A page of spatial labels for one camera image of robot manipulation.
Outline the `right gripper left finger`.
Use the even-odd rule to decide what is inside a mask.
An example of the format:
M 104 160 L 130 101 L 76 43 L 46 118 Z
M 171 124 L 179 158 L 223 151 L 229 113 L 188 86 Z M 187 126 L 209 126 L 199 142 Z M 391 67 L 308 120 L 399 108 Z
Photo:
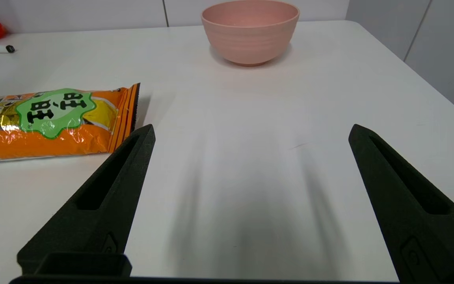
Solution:
M 53 253 L 124 253 L 155 141 L 151 124 L 129 135 L 17 253 L 24 275 Z

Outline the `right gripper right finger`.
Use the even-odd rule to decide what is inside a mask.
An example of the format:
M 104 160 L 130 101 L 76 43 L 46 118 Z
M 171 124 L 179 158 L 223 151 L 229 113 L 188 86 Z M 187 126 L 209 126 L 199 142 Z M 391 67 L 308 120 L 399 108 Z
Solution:
M 401 283 L 454 283 L 454 202 L 374 131 L 348 136 Z

